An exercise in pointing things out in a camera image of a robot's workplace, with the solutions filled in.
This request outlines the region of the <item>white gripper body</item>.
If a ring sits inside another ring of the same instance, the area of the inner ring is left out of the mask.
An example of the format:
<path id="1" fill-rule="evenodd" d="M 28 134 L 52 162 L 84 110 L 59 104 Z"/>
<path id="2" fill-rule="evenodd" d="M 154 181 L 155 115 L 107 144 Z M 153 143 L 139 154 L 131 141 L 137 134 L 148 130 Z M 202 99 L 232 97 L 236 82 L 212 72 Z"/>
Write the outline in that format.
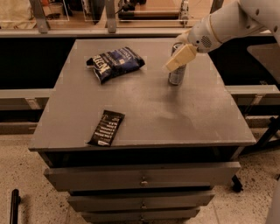
<path id="1" fill-rule="evenodd" d="M 221 46 L 211 26 L 210 15 L 202 18 L 192 27 L 187 40 L 197 48 L 199 53 L 210 53 Z"/>

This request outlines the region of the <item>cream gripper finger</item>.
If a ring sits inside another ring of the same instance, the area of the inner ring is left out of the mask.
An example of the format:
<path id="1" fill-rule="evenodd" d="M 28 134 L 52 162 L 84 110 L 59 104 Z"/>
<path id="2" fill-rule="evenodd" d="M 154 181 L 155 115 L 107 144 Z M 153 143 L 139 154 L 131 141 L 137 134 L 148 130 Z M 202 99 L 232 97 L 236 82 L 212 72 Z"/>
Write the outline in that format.
<path id="1" fill-rule="evenodd" d="M 179 43 L 183 43 L 183 44 L 190 44 L 190 41 L 188 39 L 189 33 L 190 33 L 190 30 L 187 30 L 187 31 L 179 34 L 176 37 L 176 41 Z"/>
<path id="2" fill-rule="evenodd" d="M 165 63 L 165 68 L 169 72 L 173 72 L 179 67 L 186 65 L 195 59 L 197 54 L 197 48 L 193 45 L 180 46 L 169 60 Z"/>

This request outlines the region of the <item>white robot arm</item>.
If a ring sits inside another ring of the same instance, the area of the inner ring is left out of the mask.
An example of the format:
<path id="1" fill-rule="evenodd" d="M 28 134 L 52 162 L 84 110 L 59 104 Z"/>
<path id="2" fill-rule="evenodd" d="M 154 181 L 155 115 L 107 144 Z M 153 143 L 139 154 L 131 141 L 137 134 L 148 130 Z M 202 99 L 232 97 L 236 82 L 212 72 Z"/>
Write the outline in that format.
<path id="1" fill-rule="evenodd" d="M 230 39 L 247 37 L 261 29 L 269 30 L 280 44 L 280 0 L 234 0 L 178 35 L 182 45 L 164 69 L 173 72 L 194 60 L 197 53 L 210 53 Z"/>

